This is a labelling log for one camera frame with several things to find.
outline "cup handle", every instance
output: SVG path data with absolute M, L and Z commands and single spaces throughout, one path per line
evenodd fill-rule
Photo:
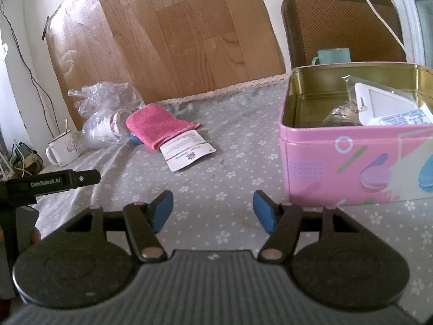
M 45 150 L 45 154 L 47 154 L 47 158 L 48 160 L 53 164 L 53 165 L 60 165 L 60 163 L 58 161 L 55 161 L 54 157 L 52 156 L 52 150 L 51 147 L 49 146 L 46 150 Z

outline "teal cup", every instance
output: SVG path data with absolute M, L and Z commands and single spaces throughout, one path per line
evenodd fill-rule
M 320 64 L 345 64 L 351 62 L 350 50 L 347 48 L 318 50 L 312 65 L 319 60 Z

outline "pink cloth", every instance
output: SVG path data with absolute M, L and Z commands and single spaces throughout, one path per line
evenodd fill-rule
M 158 150 L 165 142 L 200 124 L 177 119 L 158 105 L 149 104 L 130 115 L 126 126 L 149 150 Z

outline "wood-patterned panel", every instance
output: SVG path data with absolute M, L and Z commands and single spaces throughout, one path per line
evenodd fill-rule
M 147 103 L 284 72 L 262 0 L 65 0 L 47 43 L 69 89 L 131 82 Z

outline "metal screw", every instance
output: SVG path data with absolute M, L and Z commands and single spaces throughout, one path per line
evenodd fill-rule
M 279 260 L 283 256 L 283 252 L 279 249 L 268 248 L 260 253 L 261 257 L 266 260 Z
M 147 259 L 157 259 L 164 254 L 164 251 L 159 247 L 147 247 L 143 249 L 141 255 Z

